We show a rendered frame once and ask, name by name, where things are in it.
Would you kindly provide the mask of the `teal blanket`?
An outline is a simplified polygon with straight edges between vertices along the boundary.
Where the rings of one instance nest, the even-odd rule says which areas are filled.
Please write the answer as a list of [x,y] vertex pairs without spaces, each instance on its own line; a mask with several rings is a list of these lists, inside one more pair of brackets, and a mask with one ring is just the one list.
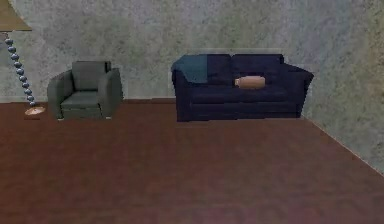
[[181,71],[188,82],[207,83],[207,56],[206,55],[183,55],[171,66],[172,71]]

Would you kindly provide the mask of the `dark blue sofa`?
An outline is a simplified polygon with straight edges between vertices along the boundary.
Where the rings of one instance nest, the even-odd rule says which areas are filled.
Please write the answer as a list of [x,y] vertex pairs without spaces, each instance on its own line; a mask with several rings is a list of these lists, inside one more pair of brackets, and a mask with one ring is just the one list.
[[[299,118],[314,75],[284,62],[281,54],[202,54],[207,83],[188,82],[172,71],[179,122],[264,118]],[[241,89],[237,78],[261,76],[260,89]]]

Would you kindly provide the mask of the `tan bolster pillow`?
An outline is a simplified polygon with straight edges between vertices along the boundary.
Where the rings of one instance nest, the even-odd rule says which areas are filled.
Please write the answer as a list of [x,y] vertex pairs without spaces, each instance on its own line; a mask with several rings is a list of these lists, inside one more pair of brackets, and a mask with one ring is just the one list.
[[234,84],[241,89],[260,89],[266,85],[266,81],[261,76],[244,76],[237,78]]

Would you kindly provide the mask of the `beaded floor lamp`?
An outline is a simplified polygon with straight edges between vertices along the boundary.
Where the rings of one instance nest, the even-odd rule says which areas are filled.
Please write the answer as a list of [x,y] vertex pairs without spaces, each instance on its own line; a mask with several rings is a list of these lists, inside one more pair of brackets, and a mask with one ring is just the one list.
[[9,0],[0,0],[0,34],[4,38],[10,58],[13,61],[16,74],[19,81],[22,83],[24,94],[28,101],[29,108],[25,111],[26,116],[37,116],[45,111],[45,108],[39,106],[35,102],[33,92],[30,89],[30,84],[25,76],[23,64],[20,62],[20,56],[17,54],[17,49],[14,46],[14,41],[9,37],[13,31],[31,31],[32,28],[28,26],[24,20],[16,13],[15,9]]

